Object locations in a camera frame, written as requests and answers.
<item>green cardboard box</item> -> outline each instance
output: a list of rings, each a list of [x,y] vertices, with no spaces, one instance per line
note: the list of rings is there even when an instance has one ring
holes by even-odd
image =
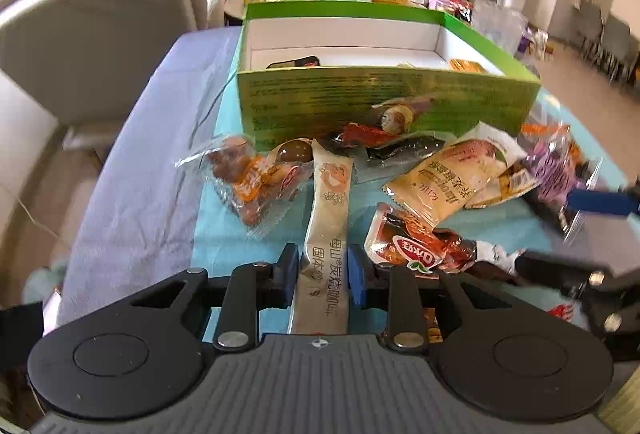
[[[273,68],[318,57],[320,67]],[[450,59],[479,62],[462,73]],[[478,120],[515,136],[540,80],[469,26],[440,11],[348,1],[250,4],[238,56],[245,134],[259,150],[358,122],[372,104],[428,94],[412,130],[459,136]]]

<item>beige leather sofa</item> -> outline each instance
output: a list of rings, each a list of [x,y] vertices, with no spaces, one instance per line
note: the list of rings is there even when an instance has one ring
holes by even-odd
[[[84,128],[109,143],[175,40],[224,24],[224,1],[0,0],[0,69],[75,144],[91,146]]]

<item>white wrapper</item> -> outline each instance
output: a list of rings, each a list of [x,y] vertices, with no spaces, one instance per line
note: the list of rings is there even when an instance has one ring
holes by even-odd
[[[314,204],[306,230],[289,333],[343,335],[349,322],[347,218],[353,160],[326,151],[316,140]]]

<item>yellow snack packet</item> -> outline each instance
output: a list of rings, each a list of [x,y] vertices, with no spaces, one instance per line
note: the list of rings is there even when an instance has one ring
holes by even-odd
[[[479,122],[454,143],[382,189],[433,229],[524,156],[514,138]]]

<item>red oval logo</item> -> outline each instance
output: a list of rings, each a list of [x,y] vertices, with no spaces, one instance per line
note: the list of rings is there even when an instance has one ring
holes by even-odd
[[[393,242],[400,255],[409,262],[411,270],[430,273],[431,268],[442,262],[441,258],[434,255],[421,242],[403,236],[394,236]],[[414,262],[418,262],[420,266],[413,267],[412,263]]]

